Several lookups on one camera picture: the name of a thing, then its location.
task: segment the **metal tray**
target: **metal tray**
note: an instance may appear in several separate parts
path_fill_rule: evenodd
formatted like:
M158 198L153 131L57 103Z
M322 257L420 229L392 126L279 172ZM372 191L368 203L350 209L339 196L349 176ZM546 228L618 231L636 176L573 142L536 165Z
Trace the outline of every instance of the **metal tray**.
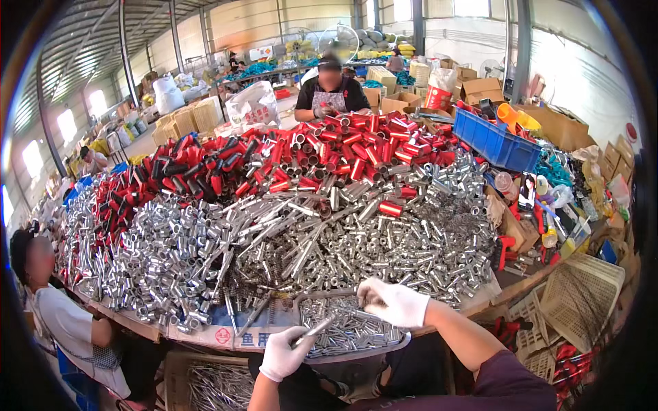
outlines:
M357 294L356 291L353 291L352 289L347 289L347 290L339 290L339 291L318 291L316 293L302 294L298 296L293 301L293 309L297 313L296 316L297 325L299 326L301 325L301 311L299 310L300 302L306 299L317 300L317 299L326 299L332 297L348 297L356 294ZM362 358L368 358L371 356L386 354L387 352L403 349L409 344L410 341L411 341L411 332L407 331L406 333L403 333L402 339L396 345L391 345L389 347L378 347L369 350L354 351L354 352L349 352L347 354L322 356L318 358L304 358L304 362L308 365L314 365L314 364L329 364L332 362L360 360Z

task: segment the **pile of metal parts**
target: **pile of metal parts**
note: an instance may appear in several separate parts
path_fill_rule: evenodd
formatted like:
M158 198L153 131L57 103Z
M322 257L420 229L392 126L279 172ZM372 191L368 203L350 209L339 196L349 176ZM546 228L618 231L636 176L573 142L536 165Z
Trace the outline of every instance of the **pile of metal parts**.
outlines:
M97 301L109 297L111 309L136 310L144 322L184 333L210 324L217 305L240 336L272 292L294 298L355 287L370 276L458 308L491 278L488 165L457 144L449 126L430 135L399 116L352 114L269 131L269 138L250 130L243 141L205 143L207 154L193 169L217 179L215 192L160 186L146 191L153 199L144 206L122 201L128 217L118 221L113 242L92 211L103 206L97 188L126 176L97 176L70 204L61 256L67 281ZM364 128L370 131L352 131ZM159 152L181 147L198 157L191 139ZM231 167L209 168L214 156L228 153ZM149 163L152 170L171 162L161 157ZM140 187L151 190L158 181ZM251 307L239 332L235 312Z
M188 403L197 411L246 410L253 391L253 379L246 365L192 362L188 384Z
M400 343L404 332L379 317L359 310L359 299L353 296L308 298L299 303L303 326L314 328L324 319L334 318L320 332L307 358L334 356L349 352L390 347Z

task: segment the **metal roof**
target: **metal roof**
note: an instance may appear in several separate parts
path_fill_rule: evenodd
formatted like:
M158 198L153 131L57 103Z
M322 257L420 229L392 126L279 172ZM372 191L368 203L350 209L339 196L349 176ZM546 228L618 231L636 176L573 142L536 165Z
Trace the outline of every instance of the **metal roof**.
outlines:
M75 0L51 32L42 51L42 82L46 104L60 103L71 93L100 80L122 66L118 2ZM128 55L134 56L170 28L168 0L125 1ZM176 21L198 13L200 7L223 1L176 1ZM36 68L16 112L14 134L20 135L38 118Z

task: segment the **window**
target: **window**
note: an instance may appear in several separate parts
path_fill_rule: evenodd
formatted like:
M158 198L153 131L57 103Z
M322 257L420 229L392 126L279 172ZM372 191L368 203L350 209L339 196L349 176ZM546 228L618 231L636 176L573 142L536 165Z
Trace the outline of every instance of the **window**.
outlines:
M2 186L2 218L5 221L5 227L7 227L7 224L9 224L9 218L11 217L11 214L14 212L14 206L11 205L11 201L9 201L9 193L7 193L7 187L5 185Z
M374 0L366 1L366 9L368 14L366 14L366 26L374 27Z
M59 117L57 117L57 125L59 125L59 129L62 131L64 144L70 143L78 132L76 122L73 120L73 112L71 109L64 111Z
M489 0L453 0L455 16L490 17Z
M89 102L91 103L91 115L99 118L107 111L107 103L105 102L105 95L103 90L94 91L89 95Z
M411 0L393 0L395 22L411 20Z
M28 168L31 178L35 178L43 168L43 159L39 153L39 144L36 140L32 140L30 144L23 150L23 162L25 167Z

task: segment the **hand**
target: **hand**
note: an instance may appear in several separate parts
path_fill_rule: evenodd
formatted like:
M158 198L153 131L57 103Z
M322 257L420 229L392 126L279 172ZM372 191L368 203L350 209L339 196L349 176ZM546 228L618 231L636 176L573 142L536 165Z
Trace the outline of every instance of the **hand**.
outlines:
M308 330L306 327L290 327L285 331L270 335L265 347L263 364L259 368L261 374L280 383L285 377L297 371L301 362L304 361L304 356L315 343L315 338L304 338L304 341L295 349L290 348L290 343Z
M316 107L313 110L313 115L315 115L317 118L325 118L329 114L332 114L334 112L334 109L331 108L331 106L326 105L324 107Z
M419 294L404 285L368 278L359 284L359 304L366 312L398 327L422 327L429 295Z

